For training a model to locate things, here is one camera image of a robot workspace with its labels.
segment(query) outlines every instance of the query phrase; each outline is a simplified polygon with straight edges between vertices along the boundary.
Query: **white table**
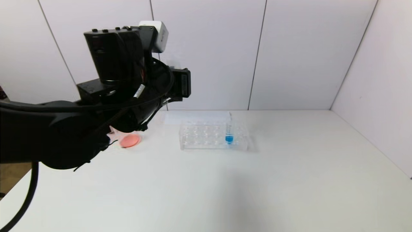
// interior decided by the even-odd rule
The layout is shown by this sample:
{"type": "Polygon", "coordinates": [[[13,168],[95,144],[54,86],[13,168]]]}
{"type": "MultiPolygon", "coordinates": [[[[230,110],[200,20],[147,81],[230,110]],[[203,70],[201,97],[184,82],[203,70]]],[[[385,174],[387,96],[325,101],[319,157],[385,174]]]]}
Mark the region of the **white table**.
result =
{"type": "MultiPolygon", "coordinates": [[[[181,151],[179,126],[156,116],[136,147],[114,144],[76,172],[40,165],[12,231],[412,231],[412,180],[333,112],[231,113],[250,151],[181,151]]],[[[0,201],[0,227],[29,180],[0,201]]]]}

